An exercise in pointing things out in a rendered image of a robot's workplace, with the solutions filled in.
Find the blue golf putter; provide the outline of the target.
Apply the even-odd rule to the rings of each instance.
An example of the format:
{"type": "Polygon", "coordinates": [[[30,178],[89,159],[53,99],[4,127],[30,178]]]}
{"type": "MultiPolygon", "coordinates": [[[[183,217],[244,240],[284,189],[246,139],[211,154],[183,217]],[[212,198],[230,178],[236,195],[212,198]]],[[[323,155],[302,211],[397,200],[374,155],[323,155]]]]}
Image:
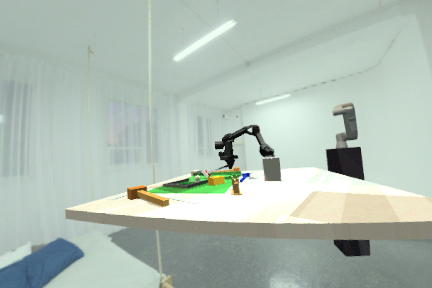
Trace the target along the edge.
{"type": "Polygon", "coordinates": [[[240,180],[240,183],[242,183],[247,177],[251,177],[251,174],[250,173],[243,173],[242,177],[243,178],[240,180]]]}

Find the green flat mat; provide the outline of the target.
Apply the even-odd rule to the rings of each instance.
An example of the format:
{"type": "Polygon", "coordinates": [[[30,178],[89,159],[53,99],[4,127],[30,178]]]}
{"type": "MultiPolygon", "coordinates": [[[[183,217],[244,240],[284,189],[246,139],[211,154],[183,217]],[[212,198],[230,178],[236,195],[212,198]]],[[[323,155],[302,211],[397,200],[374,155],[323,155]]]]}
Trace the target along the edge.
{"type": "Polygon", "coordinates": [[[232,186],[232,177],[236,180],[239,178],[242,174],[232,174],[232,175],[211,175],[210,177],[214,176],[224,176],[225,183],[219,184],[219,185],[208,185],[208,183],[195,186],[189,189],[180,189],[176,187],[166,187],[166,186],[160,186],[151,190],[148,190],[149,193],[191,193],[191,194],[225,194],[228,189],[232,186]]]}

